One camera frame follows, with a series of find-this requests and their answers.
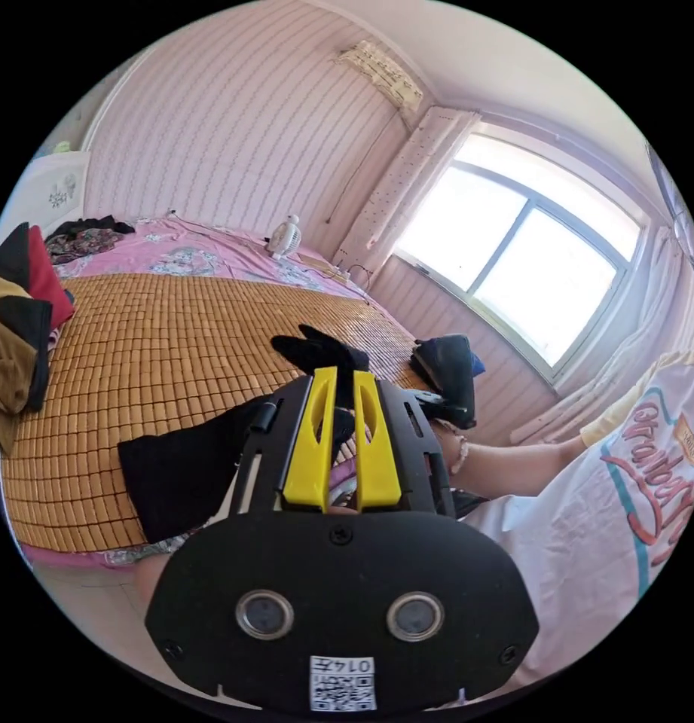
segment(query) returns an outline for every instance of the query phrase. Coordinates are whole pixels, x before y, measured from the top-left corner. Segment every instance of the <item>white t-shirt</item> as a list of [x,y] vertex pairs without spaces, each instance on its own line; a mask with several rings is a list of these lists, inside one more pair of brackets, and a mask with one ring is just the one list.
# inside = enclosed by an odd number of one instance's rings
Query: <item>white t-shirt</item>
[[537,497],[501,497],[464,518],[520,569],[540,632],[507,685],[579,660],[632,610],[694,507],[694,352],[661,357],[600,419],[588,446]]

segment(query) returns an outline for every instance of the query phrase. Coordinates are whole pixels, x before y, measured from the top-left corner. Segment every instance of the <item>white curtain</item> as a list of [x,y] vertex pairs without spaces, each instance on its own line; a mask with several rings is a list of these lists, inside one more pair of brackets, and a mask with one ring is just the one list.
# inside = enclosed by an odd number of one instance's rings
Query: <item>white curtain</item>
[[412,215],[479,120],[477,113],[433,105],[372,191],[334,263],[345,270],[355,264],[364,267],[368,274],[361,270],[352,273],[357,283],[378,273]]
[[591,422],[667,351],[666,324],[678,300],[684,256],[668,228],[656,234],[636,331],[624,339],[593,380],[510,435],[513,444],[562,441]]

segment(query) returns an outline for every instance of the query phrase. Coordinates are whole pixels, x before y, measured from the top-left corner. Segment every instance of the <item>person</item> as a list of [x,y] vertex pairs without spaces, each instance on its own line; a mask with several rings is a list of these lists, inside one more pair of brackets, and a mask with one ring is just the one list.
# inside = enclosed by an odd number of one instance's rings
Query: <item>person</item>
[[[461,521],[511,555],[540,623],[527,656],[493,697],[588,653],[670,557],[694,506],[694,352],[661,356],[561,444],[483,447],[434,429],[451,485],[487,499]],[[166,562],[138,563],[136,586],[146,600]]]

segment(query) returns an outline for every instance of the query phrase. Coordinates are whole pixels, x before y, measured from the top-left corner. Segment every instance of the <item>label sticker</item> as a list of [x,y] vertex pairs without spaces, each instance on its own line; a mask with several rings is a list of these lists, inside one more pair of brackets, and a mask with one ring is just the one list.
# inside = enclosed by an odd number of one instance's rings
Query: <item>label sticker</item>
[[376,710],[373,657],[310,658],[311,709],[322,712]]

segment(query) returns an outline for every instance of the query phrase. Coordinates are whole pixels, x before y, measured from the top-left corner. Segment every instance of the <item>black device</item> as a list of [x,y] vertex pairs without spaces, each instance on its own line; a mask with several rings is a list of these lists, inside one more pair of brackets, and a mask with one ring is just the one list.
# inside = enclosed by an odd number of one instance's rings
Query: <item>black device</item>
[[335,390],[336,368],[318,369],[264,404],[222,509],[166,565],[149,634],[192,688],[320,721],[498,689],[538,633],[520,572],[455,519],[414,393],[367,372],[354,374],[361,514],[323,514]]

